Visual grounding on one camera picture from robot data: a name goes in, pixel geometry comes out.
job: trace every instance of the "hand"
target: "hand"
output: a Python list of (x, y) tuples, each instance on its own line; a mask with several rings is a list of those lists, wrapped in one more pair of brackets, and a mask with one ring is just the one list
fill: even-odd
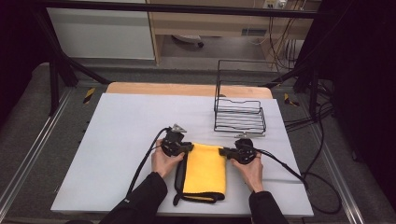
[(231, 159), (231, 164), (239, 170), (250, 191), (264, 191), (262, 186), (262, 154), (257, 153), (256, 158), (249, 164), (241, 164)]
[(171, 173), (176, 164), (183, 160), (184, 152), (178, 154), (176, 157), (168, 157), (163, 153), (161, 141), (162, 140), (158, 140), (155, 143), (157, 148), (155, 152), (151, 154), (151, 170), (152, 172), (158, 173), (162, 178), (165, 178)]

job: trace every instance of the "gray floor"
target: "gray floor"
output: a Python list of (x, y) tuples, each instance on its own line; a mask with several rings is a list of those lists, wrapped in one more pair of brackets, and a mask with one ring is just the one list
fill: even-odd
[[(252, 45), (245, 38), (205, 37), (202, 49), (194, 45), (178, 42), (168, 36), (163, 47), (163, 62), (155, 65), (150, 62), (132, 62), (128, 64), (114, 63), (95, 65), (92, 70), (104, 77), (117, 81), (138, 82), (169, 82), (169, 83), (201, 83), (214, 84), (219, 59), (264, 60), (258, 46)], [(246, 79), (266, 81), (272, 78), (274, 70), (261, 67), (264, 77), (257, 74), (247, 74), (241, 71), (231, 74), (230, 78), (243, 76)], [(88, 127), (87, 121), (99, 101), (106, 86), (97, 85), (92, 99), (87, 105), (82, 103), (90, 79), (79, 75), (81, 84), (72, 90), (71, 100), (64, 109), (51, 135), (43, 146), (30, 174), (21, 186), (13, 204), (7, 211), (3, 223), (64, 223), (69, 219), (99, 220), (103, 215), (84, 214), (66, 216), (50, 211), (50, 206), (56, 196), (55, 190), (62, 184), (67, 169), (78, 150), (78, 141), (83, 137), (83, 130)], [(284, 120), (305, 118), (301, 106), (284, 104), (284, 93), (290, 95), (292, 101), (306, 100), (307, 94), (295, 94), (290, 86), (293, 79), (282, 86), (272, 89), (278, 100)], [(38, 67), (25, 94), (14, 107), (7, 122), (0, 130), (0, 192), (4, 192), (8, 183), (16, 174), (35, 138), (44, 126), (50, 111), (50, 89), (48, 67)], [(323, 120), (325, 141), (342, 171), (347, 185), (353, 195), (365, 223), (396, 223), (395, 212), (390, 207), (382, 191), (375, 183), (364, 163), (354, 162), (351, 151), (339, 128), (337, 119), (327, 117)], [(318, 149), (313, 129), (310, 127), (289, 133), (297, 163), (301, 171), (306, 169)], [(319, 158), (312, 170), (331, 181), (328, 168), (322, 158)], [(336, 207), (336, 198), (332, 191), (320, 181), (308, 177), (311, 187), (311, 202), (318, 207), (331, 210)], [(314, 210), (315, 216), (305, 219), (307, 223), (349, 223), (344, 211), (335, 215), (325, 215)], [(160, 219), (159, 223), (176, 223), (177, 218)], [(248, 223), (248, 219), (198, 219), (195, 223)]]

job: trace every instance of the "white tabletop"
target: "white tabletop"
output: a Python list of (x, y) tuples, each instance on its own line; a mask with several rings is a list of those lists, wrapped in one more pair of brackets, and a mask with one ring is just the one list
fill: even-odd
[[(276, 100), (260, 101), (267, 130), (265, 137), (253, 139), (254, 147), (271, 152), (299, 173)], [(110, 211), (125, 197), (134, 172), (158, 131), (175, 123), (187, 130), (183, 141), (233, 147), (235, 133), (213, 131), (213, 104), (214, 97), (104, 93), (51, 210)], [(262, 156), (262, 163), (264, 188), (274, 195), (282, 213), (287, 217), (313, 216), (300, 180), (268, 157)], [(158, 214), (249, 216), (248, 188), (229, 162), (226, 169), (225, 200), (215, 204), (180, 201), (173, 206), (175, 174), (170, 174), (165, 180), (168, 194)], [(149, 173), (150, 160), (135, 186)]]

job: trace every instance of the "black wire rack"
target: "black wire rack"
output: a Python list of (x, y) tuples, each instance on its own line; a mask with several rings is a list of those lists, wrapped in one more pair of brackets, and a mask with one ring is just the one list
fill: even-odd
[[(268, 83), (260, 80), (262, 79), (262, 76), (264, 76), (263, 72), (240, 69), (235, 70), (230, 69), (230, 66), (227, 66), (227, 69), (221, 69), (222, 63), (233, 63), (234, 65), (237, 63), (262, 63), (264, 65), (268, 65), (267, 62), (219, 60), (214, 103), (214, 131), (231, 133), (265, 133), (265, 117), (262, 109), (262, 103), (260, 101), (235, 101), (234, 99), (228, 99), (221, 93), (222, 85), (263, 86)], [(247, 79), (250, 79), (251, 77), (243, 76), (246, 73), (253, 72), (259, 74), (259, 78), (257, 78), (257, 80), (248, 81)], [(224, 76), (225, 73), (234, 73), (239, 77), (239, 80), (238, 78), (226, 77)], [(271, 74), (280, 77), (277, 68), (276, 72), (271, 72)]]

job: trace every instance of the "black cable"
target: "black cable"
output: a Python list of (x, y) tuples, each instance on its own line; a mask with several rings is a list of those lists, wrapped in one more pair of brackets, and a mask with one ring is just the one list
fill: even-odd
[[(327, 109), (327, 110), (322, 114), (321, 117), (324, 119), (324, 118), (326, 118), (327, 116), (329, 116), (332, 112), (333, 112), (333, 108), (330, 107), (329, 109)], [(316, 122), (315, 122), (312, 118), (310, 118), (310, 119), (303, 119), (303, 120), (301, 120), (301, 121), (298, 121), (298, 122), (295, 122), (295, 123), (291, 123), (291, 124), (285, 125), (285, 128), (286, 128), (286, 131), (287, 131), (288, 133), (290, 133), (290, 132), (294, 132), (294, 131), (300, 130), (300, 129), (302, 129), (302, 128), (304, 128), (304, 127), (307, 127), (307, 126), (309, 126), (309, 125), (311, 125), (311, 124), (314, 124), (314, 123), (316, 123)]]
[(323, 124), (321, 121), (321, 110), (323, 108), (323, 106), (329, 104), (330, 102), (326, 102), (323, 105), (320, 106), (319, 108), (319, 112), (318, 112), (318, 123), (319, 123), (319, 128), (320, 128), (320, 132), (321, 132), (321, 137), (320, 137), (320, 145), (319, 145), (319, 149), (317, 154), (315, 155), (314, 159), (311, 161), (311, 163), (308, 165), (308, 168), (306, 168), (305, 173), (309, 173), (309, 170), (312, 168), (312, 166), (314, 165), (314, 163), (317, 161), (320, 152), (323, 149), (323, 143), (324, 143), (324, 131), (323, 131)]
[(279, 164), (281, 164), (287, 171), (289, 171), (289, 173), (291, 173), (292, 175), (294, 175), (295, 177), (297, 177), (299, 180), (301, 180), (301, 182), (303, 182), (303, 184), (304, 184), (305, 190), (308, 190), (308, 188), (309, 188), (309, 187), (308, 187), (308, 183), (306, 183), (305, 179), (304, 179), (301, 175), (299, 175), (299, 174), (297, 174), (295, 171), (293, 171), (285, 162), (280, 161), (276, 156), (274, 156), (274, 155), (273, 155), (272, 153), (270, 153), (269, 151), (266, 151), (266, 150), (264, 150), (264, 149), (258, 149), (258, 148), (255, 148), (255, 147), (253, 147), (253, 146), (246, 145), (246, 144), (241, 144), (241, 143), (237, 143), (237, 142), (235, 142), (235, 145), (236, 145), (237, 147), (243, 147), (243, 148), (250, 148), (250, 149), (253, 149), (253, 150), (257, 151), (257, 152), (260, 152), (262, 155), (265, 155), (265, 156), (267, 156), (267, 157), (273, 159), (274, 161), (277, 161), (277, 162), (278, 162)]
[(154, 147), (154, 144), (155, 144), (155, 142), (157, 142), (158, 137), (160, 137), (160, 135), (164, 131), (169, 132), (171, 129), (172, 128), (170, 128), (170, 127), (169, 128), (163, 128), (163, 129), (161, 129), (158, 132), (157, 136), (154, 138), (154, 141), (152, 141), (151, 147), (148, 149), (148, 152), (146, 153), (145, 158), (143, 158), (143, 160), (140, 162), (139, 166), (137, 167), (136, 173), (134, 173), (134, 178), (132, 179), (131, 185), (130, 185), (130, 187), (128, 189), (128, 192), (127, 192), (127, 195), (134, 189), (134, 184), (136, 183), (136, 180), (139, 177), (140, 171), (142, 170), (143, 166), (145, 165), (146, 160), (148, 159), (151, 150), (156, 148), (156, 147)]
[[(328, 214), (328, 215), (334, 215), (334, 214), (338, 213), (341, 210), (341, 208), (342, 208), (342, 199), (341, 199), (341, 196), (340, 196), (339, 192), (337, 191), (337, 189), (330, 182), (326, 181), (323, 177), (321, 177), (320, 175), (316, 175), (316, 174), (313, 174), (313, 173), (309, 172), (311, 170), (312, 166), (315, 164), (316, 160), (318, 159), (318, 156), (320, 155), (320, 153), (321, 153), (321, 151), (323, 149), (323, 143), (324, 143), (324, 136), (325, 135), (324, 135), (322, 120), (324, 118), (326, 118), (327, 116), (329, 116), (332, 113), (332, 110), (333, 110), (332, 106), (325, 107), (328, 104), (330, 104), (330, 102), (326, 102), (323, 105), (321, 105), (320, 108), (319, 108), (319, 111), (317, 112), (318, 123), (319, 123), (320, 131), (321, 131), (320, 145), (319, 145), (318, 152), (315, 155), (314, 159), (309, 163), (306, 171), (302, 172), (301, 174), (302, 174), (302, 177), (303, 177), (304, 180), (306, 179), (306, 177), (308, 175), (312, 175), (313, 177), (315, 177), (315, 178), (319, 179), (320, 181), (322, 181), (323, 183), (327, 184), (335, 192), (335, 195), (336, 195), (337, 200), (338, 200), (338, 206), (337, 206), (337, 208), (335, 210), (326, 211), (326, 210), (320, 209), (319, 207), (317, 207), (316, 205), (314, 205), (311, 202), (312, 207), (315, 208), (316, 210), (318, 210), (319, 212), (324, 213), (324, 214)], [(311, 125), (311, 124), (315, 123), (315, 121), (312, 120), (312, 117), (305, 118), (305, 119), (290, 120), (290, 121), (285, 121), (285, 122), (290, 122), (290, 124), (285, 125), (285, 127), (288, 130), (288, 133), (296, 131), (298, 129), (306, 127), (307, 125)]]
[(302, 172), (302, 175), (304, 175), (304, 176), (312, 175), (312, 176), (316, 177), (317, 179), (321, 180), (323, 183), (327, 184), (327, 185), (332, 189), (332, 191), (334, 191), (334, 193), (335, 193), (335, 195), (336, 195), (336, 197), (337, 197), (337, 200), (338, 200), (337, 208), (336, 208), (335, 210), (333, 210), (333, 211), (326, 211), (326, 210), (320, 209), (320, 208), (318, 208), (316, 205), (314, 205), (314, 204), (311, 202), (312, 207), (314, 207), (314, 208), (317, 209), (319, 212), (324, 213), (324, 214), (328, 214), (328, 215), (335, 215), (335, 214), (337, 214), (337, 213), (341, 210), (341, 208), (342, 208), (342, 199), (341, 199), (341, 196), (340, 196), (340, 193), (338, 192), (338, 190), (337, 190), (329, 181), (325, 180), (325, 179), (324, 179), (323, 177), (321, 177), (320, 175), (316, 175), (316, 174), (311, 173), (311, 172), (309, 172), (309, 173), (307, 173), (307, 172)]
[(273, 154), (269, 153), (268, 151), (262, 150), (262, 149), (257, 149), (255, 148), (256, 151), (260, 152), (261, 154), (273, 159), (274, 161), (277, 161), (279, 164), (281, 164), (283, 166), (283, 168), (285, 168), (287, 171), (289, 171), (289, 173), (291, 173), (292, 175), (294, 175), (295, 177), (297, 177), (299, 180), (301, 180), (301, 182), (303, 182), (304, 186), (305, 186), (305, 190), (308, 190), (308, 183), (306, 183), (305, 179), (297, 174), (295, 171), (293, 171), (285, 162), (280, 161), (277, 157), (275, 157)]
[(324, 182), (325, 184), (327, 184), (330, 188), (332, 188), (332, 190), (335, 192), (335, 195), (336, 195), (337, 200), (338, 200), (338, 206), (337, 206), (337, 208), (336, 208), (335, 210), (333, 210), (333, 211), (325, 211), (325, 210), (323, 210), (323, 209), (318, 208), (318, 207), (317, 207), (316, 205), (314, 205), (312, 202), (311, 202), (311, 205), (312, 205), (312, 207), (314, 207), (315, 209), (317, 209), (317, 210), (318, 210), (319, 212), (321, 212), (321, 213), (328, 214), (328, 215), (334, 215), (334, 214), (338, 213), (338, 212), (341, 210), (341, 207), (342, 207), (342, 199), (341, 199), (340, 194), (338, 193), (337, 189), (335, 189), (335, 187), (334, 187), (331, 183), (329, 183), (328, 181), (326, 181), (323, 177), (309, 172), (309, 171), (311, 170), (312, 166), (313, 166), (313, 165), (315, 164), (315, 162), (317, 161), (317, 159), (318, 159), (318, 157), (319, 157), (319, 155), (320, 155), (320, 153), (321, 153), (321, 151), (322, 151), (322, 149), (323, 149), (323, 143), (324, 143), (324, 130), (323, 130), (322, 114), (321, 114), (321, 112), (322, 112), (323, 106), (325, 106), (325, 105), (327, 105), (327, 104), (330, 104), (330, 102), (326, 102), (325, 104), (321, 105), (320, 108), (319, 108), (319, 112), (318, 112), (318, 123), (319, 123), (319, 128), (320, 128), (320, 131), (321, 131), (320, 145), (319, 145), (318, 152), (317, 152), (317, 154), (315, 155), (315, 158), (314, 158), (314, 159), (311, 161), (311, 163), (308, 165), (308, 168), (306, 168), (305, 172), (302, 172), (302, 176), (303, 176), (304, 179), (306, 179), (306, 176), (307, 176), (307, 175), (312, 175), (312, 176), (316, 177), (317, 179), (321, 180), (322, 182)]

